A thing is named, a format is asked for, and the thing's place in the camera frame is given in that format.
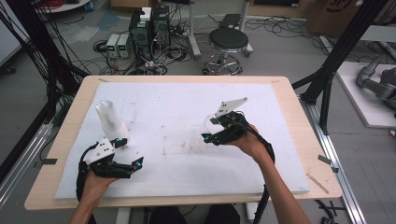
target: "electronic device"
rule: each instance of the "electronic device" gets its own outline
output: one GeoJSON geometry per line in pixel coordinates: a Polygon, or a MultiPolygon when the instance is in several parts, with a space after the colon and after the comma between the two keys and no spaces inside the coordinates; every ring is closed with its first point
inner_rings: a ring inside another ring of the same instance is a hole
{"type": "Polygon", "coordinates": [[[142,7],[142,12],[140,13],[141,21],[150,21],[151,20],[151,7],[142,7]]]}
{"type": "Polygon", "coordinates": [[[131,37],[128,34],[121,34],[117,47],[121,58],[129,58],[132,52],[131,37]]]}
{"type": "Polygon", "coordinates": [[[238,24],[240,19],[241,19],[241,14],[227,14],[224,16],[224,19],[221,21],[220,27],[235,28],[235,26],[238,24]]]}
{"type": "Polygon", "coordinates": [[[141,13],[138,11],[139,10],[132,15],[131,23],[129,25],[129,33],[132,38],[134,55],[138,61],[140,61],[141,58],[146,61],[152,61],[152,54],[155,50],[155,46],[152,44],[154,35],[152,20],[141,21],[141,13]]]}
{"type": "Polygon", "coordinates": [[[171,46],[169,6],[155,7],[152,15],[157,45],[162,49],[171,46]]]}
{"type": "Polygon", "coordinates": [[[117,48],[117,43],[119,42],[120,35],[111,35],[106,43],[107,55],[109,58],[118,58],[119,48],[117,48]]]}

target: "caster wheel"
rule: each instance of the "caster wheel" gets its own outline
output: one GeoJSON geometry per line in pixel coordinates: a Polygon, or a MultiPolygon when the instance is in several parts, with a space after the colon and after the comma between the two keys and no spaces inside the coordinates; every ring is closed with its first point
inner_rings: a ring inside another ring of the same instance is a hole
{"type": "Polygon", "coordinates": [[[202,73],[203,73],[204,75],[209,74],[209,69],[203,68],[203,69],[202,69],[202,73]]]}

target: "white board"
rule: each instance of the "white board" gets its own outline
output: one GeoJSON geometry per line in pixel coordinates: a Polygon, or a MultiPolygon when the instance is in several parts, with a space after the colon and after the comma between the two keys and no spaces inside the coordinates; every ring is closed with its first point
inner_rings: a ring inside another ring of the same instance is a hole
{"type": "MultiPolygon", "coordinates": [[[[341,83],[367,127],[394,128],[396,127],[396,118],[394,118],[396,111],[387,107],[372,91],[356,84],[358,73],[366,65],[367,63],[343,63],[338,69],[341,83]]],[[[371,79],[379,82],[382,72],[393,67],[395,65],[379,64],[371,79]]]]}
{"type": "Polygon", "coordinates": [[[247,97],[237,108],[272,143],[276,167],[294,193],[309,184],[271,85],[216,83],[102,83],[70,150],[56,198],[75,198],[82,152],[104,137],[95,105],[112,101],[131,135],[114,161],[145,157],[130,179],[110,186],[107,197],[155,197],[262,194],[264,181],[256,162],[237,147],[205,144],[205,118],[221,102],[247,97]]]}

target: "transparent cup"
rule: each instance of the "transparent cup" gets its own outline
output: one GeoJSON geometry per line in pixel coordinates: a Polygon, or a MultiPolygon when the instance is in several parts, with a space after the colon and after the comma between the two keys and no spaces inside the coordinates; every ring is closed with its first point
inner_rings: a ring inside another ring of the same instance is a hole
{"type": "Polygon", "coordinates": [[[105,100],[96,105],[96,112],[109,141],[116,138],[126,138],[128,143],[130,135],[124,121],[120,118],[113,102],[105,100]]]}

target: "black metal pole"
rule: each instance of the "black metal pole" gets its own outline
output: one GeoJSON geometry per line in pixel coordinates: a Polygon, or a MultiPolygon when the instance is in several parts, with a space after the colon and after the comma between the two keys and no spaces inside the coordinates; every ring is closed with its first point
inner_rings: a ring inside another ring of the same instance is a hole
{"type": "Polygon", "coordinates": [[[355,45],[360,41],[361,37],[374,21],[376,15],[379,14],[387,2],[388,0],[365,0],[319,70],[313,75],[292,84],[292,87],[297,89],[311,82],[306,92],[301,95],[301,99],[311,105],[316,103],[316,100],[324,91],[322,108],[320,110],[320,127],[325,134],[328,134],[326,125],[329,113],[332,79],[349,52],[352,51],[355,45]]]}

